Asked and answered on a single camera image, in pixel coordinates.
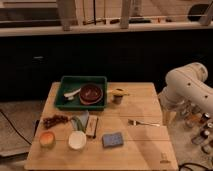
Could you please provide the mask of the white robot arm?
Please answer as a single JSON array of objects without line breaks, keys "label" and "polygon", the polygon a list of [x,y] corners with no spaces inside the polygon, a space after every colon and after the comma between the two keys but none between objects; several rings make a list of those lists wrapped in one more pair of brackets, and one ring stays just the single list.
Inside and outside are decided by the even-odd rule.
[{"label": "white robot arm", "polygon": [[213,88],[205,84],[207,77],[207,68],[199,62],[170,70],[165,77],[166,86],[159,93],[160,104],[174,110],[190,101],[213,115]]}]

